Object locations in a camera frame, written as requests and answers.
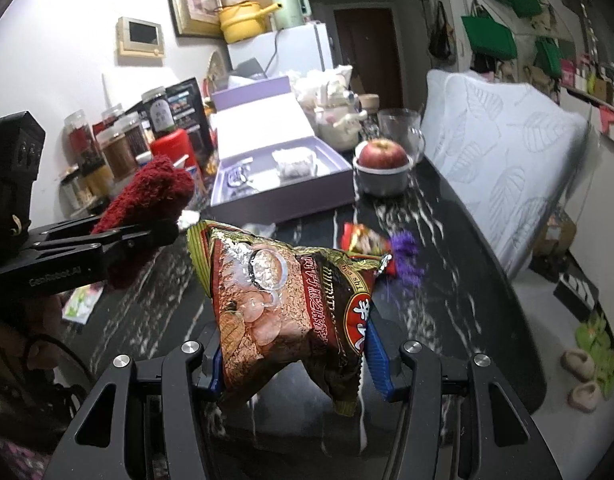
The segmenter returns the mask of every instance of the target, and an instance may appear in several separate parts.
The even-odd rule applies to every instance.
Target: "slipper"
[[[562,354],[562,367],[571,372],[578,380],[586,382],[594,378],[596,365],[591,356],[580,348],[571,348]]]
[[[602,392],[600,386],[596,381],[590,381],[585,384],[578,384],[573,390],[570,391],[567,397],[568,404],[583,413],[591,413],[596,409]]]

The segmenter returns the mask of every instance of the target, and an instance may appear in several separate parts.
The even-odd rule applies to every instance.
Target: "snack bag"
[[[189,229],[187,241],[220,329],[223,405],[248,400],[301,360],[336,411],[353,415],[382,258],[292,248],[211,221]]]

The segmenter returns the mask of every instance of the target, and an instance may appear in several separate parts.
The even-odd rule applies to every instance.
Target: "white quilt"
[[[574,171],[586,120],[528,84],[440,70],[427,83],[425,154],[512,278]]]

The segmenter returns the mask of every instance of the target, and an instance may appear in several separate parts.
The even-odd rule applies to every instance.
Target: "cable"
[[[280,33],[282,31],[283,31],[283,29],[276,31],[276,37],[274,38],[274,55],[271,56],[271,59],[269,60],[269,63],[267,63],[267,66],[264,69],[264,75],[266,75],[267,77],[269,77],[267,75],[267,70],[269,70],[269,67],[271,66],[271,63],[274,62],[274,59],[278,55],[278,36],[280,36]]]
[[[24,373],[27,373],[29,371],[29,368],[27,367],[27,359],[29,359],[29,352],[31,351],[31,347],[34,345],[34,343],[37,343],[38,341],[45,341],[47,343],[56,345],[58,348],[60,348],[60,350],[65,352],[65,354],[67,354],[76,362],[76,364],[82,369],[83,373],[85,374],[85,377],[87,378],[87,381],[89,381],[91,385],[95,383],[93,376],[87,368],[87,365],[82,362],[80,357],[78,357],[71,348],[65,345],[65,343],[59,341],[55,337],[51,337],[50,335],[46,334],[33,334],[27,339],[26,345],[24,345],[24,352],[22,357],[22,367]]]

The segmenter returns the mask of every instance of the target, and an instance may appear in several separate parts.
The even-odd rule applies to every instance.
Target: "light green electric kettle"
[[[305,24],[305,18],[311,16],[311,5],[309,0],[271,0],[274,4],[280,4],[281,10],[276,11],[273,16],[276,22],[276,29],[299,27]]]

